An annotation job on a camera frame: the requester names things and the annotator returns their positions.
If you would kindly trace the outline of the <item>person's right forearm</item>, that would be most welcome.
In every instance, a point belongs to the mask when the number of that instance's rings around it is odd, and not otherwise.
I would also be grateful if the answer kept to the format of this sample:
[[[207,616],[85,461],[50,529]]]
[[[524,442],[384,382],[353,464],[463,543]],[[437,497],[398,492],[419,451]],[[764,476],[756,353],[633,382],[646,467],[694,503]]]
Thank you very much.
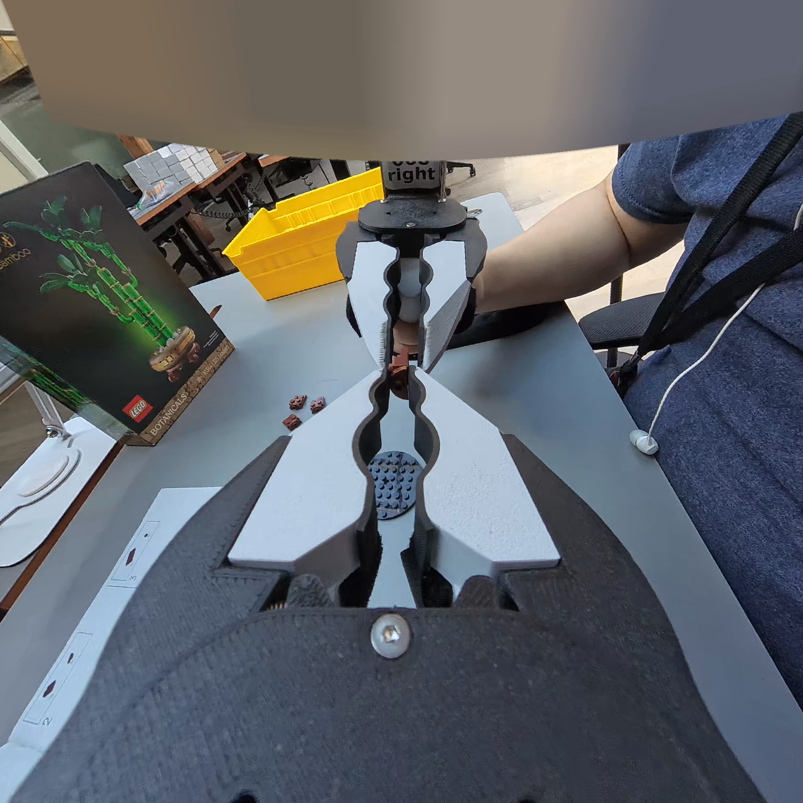
[[[476,276],[476,311],[583,296],[667,252],[686,224],[644,222],[618,204],[612,174],[489,251]]]

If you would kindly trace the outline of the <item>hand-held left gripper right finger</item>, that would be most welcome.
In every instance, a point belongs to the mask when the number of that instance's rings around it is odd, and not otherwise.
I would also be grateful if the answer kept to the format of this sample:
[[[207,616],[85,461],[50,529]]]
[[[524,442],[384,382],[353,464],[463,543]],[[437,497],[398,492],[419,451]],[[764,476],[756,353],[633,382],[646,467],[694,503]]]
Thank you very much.
[[[555,568],[560,553],[499,428],[419,368],[409,371],[416,481],[414,534],[402,552],[417,607],[448,607],[471,577]]]

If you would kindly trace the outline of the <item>dark toy set box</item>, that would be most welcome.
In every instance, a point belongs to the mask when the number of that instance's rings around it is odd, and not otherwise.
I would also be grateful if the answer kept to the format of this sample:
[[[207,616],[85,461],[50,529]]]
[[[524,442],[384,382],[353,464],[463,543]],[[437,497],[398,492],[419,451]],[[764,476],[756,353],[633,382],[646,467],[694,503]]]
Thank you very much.
[[[234,351],[90,163],[1,195],[2,364],[155,446]]]

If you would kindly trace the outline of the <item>wooden top workbench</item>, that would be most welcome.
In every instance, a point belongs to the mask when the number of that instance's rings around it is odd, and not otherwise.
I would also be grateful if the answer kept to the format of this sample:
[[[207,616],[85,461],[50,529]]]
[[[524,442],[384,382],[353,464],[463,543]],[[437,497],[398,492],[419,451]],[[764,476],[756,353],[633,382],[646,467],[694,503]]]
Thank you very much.
[[[202,282],[236,272],[236,266],[214,249],[193,225],[192,214],[222,219],[227,226],[236,222],[246,226],[261,199],[251,193],[251,161],[246,153],[228,153],[227,161],[199,184],[190,183],[136,218],[162,256],[167,245],[176,251],[172,268],[180,274],[186,266],[194,268]]]

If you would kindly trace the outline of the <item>stack of pale small boxes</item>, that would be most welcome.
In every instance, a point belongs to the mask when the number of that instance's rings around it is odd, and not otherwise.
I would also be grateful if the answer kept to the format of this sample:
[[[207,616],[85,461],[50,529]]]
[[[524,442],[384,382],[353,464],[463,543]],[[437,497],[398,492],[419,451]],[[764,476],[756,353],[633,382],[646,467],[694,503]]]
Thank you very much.
[[[168,185],[200,185],[225,166],[215,149],[171,143],[124,165],[143,192],[158,182]]]

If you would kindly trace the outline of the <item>person in blue shirt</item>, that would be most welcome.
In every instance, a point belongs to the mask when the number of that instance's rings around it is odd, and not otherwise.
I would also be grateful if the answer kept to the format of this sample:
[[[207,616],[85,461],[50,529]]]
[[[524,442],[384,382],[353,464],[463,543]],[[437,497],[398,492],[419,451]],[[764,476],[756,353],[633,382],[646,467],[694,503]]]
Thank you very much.
[[[801,114],[629,146],[615,199],[643,222],[685,224],[667,292],[756,159]],[[713,353],[671,390],[657,460],[801,704],[801,263],[764,284]]]

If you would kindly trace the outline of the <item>white wired earphone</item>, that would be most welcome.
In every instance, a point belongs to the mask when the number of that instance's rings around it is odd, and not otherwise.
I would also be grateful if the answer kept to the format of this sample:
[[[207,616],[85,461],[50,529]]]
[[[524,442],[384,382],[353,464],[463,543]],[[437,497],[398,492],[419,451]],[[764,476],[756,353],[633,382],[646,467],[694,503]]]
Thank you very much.
[[[629,434],[631,444],[642,454],[652,456],[658,452],[659,446],[653,437],[653,432],[662,408],[675,386],[713,353],[728,328],[748,308],[764,286],[772,284],[782,273],[801,262],[799,231],[801,216],[802,209],[799,208],[793,228],[788,235],[713,285],[709,291],[699,296],[694,304],[689,305],[675,323],[657,336],[658,340],[665,340],[667,345],[685,340],[711,320],[723,315],[738,299],[746,297],[720,328],[708,349],[668,385],[658,403],[649,429],[647,431],[637,429]]]

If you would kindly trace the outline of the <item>grey desk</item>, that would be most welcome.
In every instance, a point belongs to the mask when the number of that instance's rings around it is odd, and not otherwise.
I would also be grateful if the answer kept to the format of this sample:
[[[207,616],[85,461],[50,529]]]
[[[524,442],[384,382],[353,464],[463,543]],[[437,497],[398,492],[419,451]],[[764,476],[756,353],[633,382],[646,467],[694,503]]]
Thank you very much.
[[[343,284],[223,302],[238,353],[165,450],[98,487],[95,568],[73,608],[3,623],[17,721],[160,490],[220,487],[153,563],[45,752],[2,747],[6,801],[801,801],[801,710],[571,316],[445,354],[430,376],[520,447],[555,568],[471,577],[417,607],[415,506],[380,521],[366,607],[313,574],[228,560],[309,403],[378,370]],[[293,396],[306,394],[291,411]]]

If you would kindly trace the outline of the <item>white instruction booklet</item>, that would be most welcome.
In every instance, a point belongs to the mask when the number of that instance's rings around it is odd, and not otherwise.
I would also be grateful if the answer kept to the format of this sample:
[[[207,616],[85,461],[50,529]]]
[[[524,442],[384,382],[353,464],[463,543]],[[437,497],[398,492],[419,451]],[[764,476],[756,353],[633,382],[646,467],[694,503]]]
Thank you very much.
[[[112,631],[153,563],[220,487],[159,491],[100,591],[80,619],[8,742],[45,752],[71,716]]]

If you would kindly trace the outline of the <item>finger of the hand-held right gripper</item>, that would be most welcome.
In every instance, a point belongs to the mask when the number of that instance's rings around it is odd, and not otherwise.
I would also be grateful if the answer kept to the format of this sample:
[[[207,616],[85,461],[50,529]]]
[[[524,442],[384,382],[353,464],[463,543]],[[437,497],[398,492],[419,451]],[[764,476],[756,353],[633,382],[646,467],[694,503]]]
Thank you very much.
[[[422,310],[419,366],[430,372],[438,363],[463,316],[471,282],[467,277],[466,243],[441,241],[423,249]]]
[[[398,267],[399,251],[382,242],[358,242],[348,299],[367,350],[379,368],[393,358],[392,312],[394,288],[390,278]]]

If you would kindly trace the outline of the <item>black round studded plate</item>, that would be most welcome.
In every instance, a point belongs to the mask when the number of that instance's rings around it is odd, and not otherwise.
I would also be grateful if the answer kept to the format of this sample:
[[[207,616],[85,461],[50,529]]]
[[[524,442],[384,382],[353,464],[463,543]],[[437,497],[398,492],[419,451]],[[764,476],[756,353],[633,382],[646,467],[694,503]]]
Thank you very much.
[[[379,452],[368,464],[375,484],[377,518],[391,520],[414,508],[417,479],[424,465],[413,455],[399,450]]]

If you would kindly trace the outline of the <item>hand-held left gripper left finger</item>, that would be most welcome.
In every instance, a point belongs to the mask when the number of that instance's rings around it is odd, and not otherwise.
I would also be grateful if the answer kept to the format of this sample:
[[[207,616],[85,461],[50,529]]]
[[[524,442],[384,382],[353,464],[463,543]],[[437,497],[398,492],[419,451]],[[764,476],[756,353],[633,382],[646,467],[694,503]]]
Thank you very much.
[[[386,371],[373,371],[295,430],[228,553],[238,567],[316,575],[366,607],[382,554],[368,463],[381,447]]]

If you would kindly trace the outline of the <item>white flat stand base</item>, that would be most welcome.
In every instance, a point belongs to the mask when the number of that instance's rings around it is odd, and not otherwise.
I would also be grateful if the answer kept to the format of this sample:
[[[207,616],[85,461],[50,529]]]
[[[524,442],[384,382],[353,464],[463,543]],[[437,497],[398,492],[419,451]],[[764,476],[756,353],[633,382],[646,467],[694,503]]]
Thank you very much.
[[[84,489],[115,440],[82,417],[46,437],[1,488],[1,567],[29,557]]]

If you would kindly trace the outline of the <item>yellow plastic bin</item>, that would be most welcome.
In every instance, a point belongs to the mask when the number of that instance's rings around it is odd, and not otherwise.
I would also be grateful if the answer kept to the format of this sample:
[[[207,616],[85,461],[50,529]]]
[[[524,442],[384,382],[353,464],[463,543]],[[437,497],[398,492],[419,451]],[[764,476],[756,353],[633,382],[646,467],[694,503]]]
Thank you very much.
[[[259,210],[223,254],[266,300],[335,283],[338,237],[383,197],[380,168],[290,197]]]

